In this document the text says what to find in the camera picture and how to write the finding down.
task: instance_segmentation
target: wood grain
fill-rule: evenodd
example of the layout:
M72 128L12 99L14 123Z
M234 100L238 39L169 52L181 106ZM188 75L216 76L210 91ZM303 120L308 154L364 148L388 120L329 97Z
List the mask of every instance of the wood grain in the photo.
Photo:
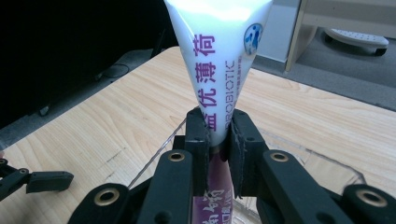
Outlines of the wood grain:
M6 149L14 167L75 179L62 192L22 187L0 203L2 223L66 223L91 189L128 185L195 106L179 48L168 49ZM396 196L394 112L254 69L237 108L259 129L350 165Z

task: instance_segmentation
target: white toothpaste tube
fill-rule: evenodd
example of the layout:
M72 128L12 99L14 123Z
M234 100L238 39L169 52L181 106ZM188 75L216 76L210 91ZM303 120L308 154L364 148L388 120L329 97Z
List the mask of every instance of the white toothpaste tube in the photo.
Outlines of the white toothpaste tube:
M219 150L253 63L272 0L164 0L210 131L209 192L193 223L231 223L232 182Z

